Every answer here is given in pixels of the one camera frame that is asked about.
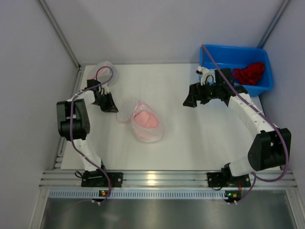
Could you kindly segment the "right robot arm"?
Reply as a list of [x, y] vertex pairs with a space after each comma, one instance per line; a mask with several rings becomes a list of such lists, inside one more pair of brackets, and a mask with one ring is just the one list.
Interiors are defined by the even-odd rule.
[[253, 138], [246, 156], [224, 165], [223, 176], [239, 177], [285, 165], [289, 161], [290, 131], [266, 121], [248, 91], [234, 83], [229, 68], [210, 70], [199, 66], [196, 72], [200, 81], [189, 86], [183, 105], [195, 108], [198, 103], [219, 99], [237, 114]]

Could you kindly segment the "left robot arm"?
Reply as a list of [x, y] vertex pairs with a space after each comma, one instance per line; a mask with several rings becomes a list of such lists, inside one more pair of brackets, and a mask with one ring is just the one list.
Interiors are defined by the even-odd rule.
[[78, 91], [72, 98], [57, 102], [58, 132], [61, 137], [71, 142], [81, 157], [85, 171], [105, 171], [102, 159], [89, 141], [91, 124], [87, 107], [91, 105], [98, 106], [104, 113], [118, 112], [108, 84], [91, 79], [87, 81], [87, 87]]

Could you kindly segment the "pink bra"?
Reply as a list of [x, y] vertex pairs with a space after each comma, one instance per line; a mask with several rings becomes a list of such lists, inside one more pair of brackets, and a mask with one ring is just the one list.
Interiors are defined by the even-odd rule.
[[146, 129], [155, 129], [159, 125], [158, 118], [146, 110], [140, 111], [133, 119], [138, 126]]

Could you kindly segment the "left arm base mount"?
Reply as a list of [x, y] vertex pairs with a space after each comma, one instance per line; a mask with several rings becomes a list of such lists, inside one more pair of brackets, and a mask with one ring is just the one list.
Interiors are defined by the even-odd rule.
[[[77, 178], [81, 179], [82, 187], [108, 187], [109, 182], [107, 177], [98, 169], [95, 171], [80, 171], [74, 172]], [[123, 173], [122, 172], [107, 172], [111, 187], [122, 187]]]

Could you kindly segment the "pink-trimmed mesh laundry bag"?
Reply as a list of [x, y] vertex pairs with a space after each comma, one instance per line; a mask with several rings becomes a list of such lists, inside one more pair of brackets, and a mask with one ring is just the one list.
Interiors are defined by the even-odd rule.
[[101, 83], [106, 82], [108, 86], [112, 86], [119, 78], [119, 71], [109, 61], [97, 64], [93, 70], [93, 79]]

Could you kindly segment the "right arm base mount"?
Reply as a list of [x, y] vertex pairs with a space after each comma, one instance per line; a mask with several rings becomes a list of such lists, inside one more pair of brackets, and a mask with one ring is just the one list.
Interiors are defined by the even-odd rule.
[[249, 175], [242, 175], [238, 177], [227, 176], [222, 172], [207, 173], [208, 187], [213, 189], [220, 189], [224, 187], [250, 187], [251, 181]]

